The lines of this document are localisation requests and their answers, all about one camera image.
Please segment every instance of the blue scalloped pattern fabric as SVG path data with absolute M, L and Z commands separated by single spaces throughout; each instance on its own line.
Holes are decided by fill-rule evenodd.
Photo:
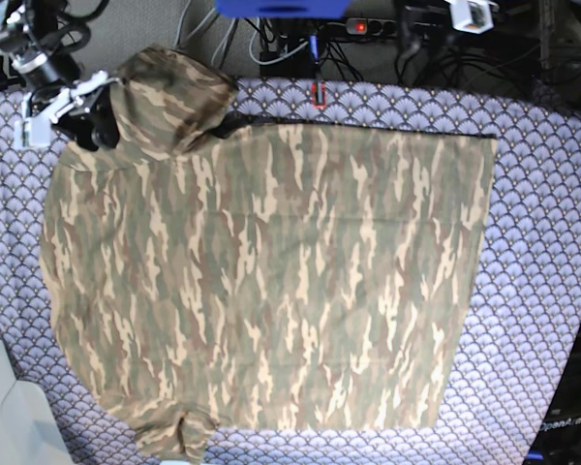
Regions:
M 435 428 L 384 431 L 221 429 L 219 464 L 521 463 L 581 322 L 581 113 L 446 90 L 241 79 L 231 111 L 260 120 L 497 136 L 499 153 L 472 304 Z M 95 404 L 56 344 L 38 237 L 64 149 L 15 152 L 21 93 L 0 94 L 0 332 L 16 375 L 45 391 L 76 463 L 155 464 L 133 432 Z

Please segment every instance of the camouflage fabric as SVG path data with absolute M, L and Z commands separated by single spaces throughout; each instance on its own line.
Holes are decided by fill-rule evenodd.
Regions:
M 221 425 L 435 423 L 477 269 L 496 142 L 318 125 L 210 133 L 229 81 L 152 47 L 114 151 L 71 145 L 41 240 L 58 342 L 146 453 Z

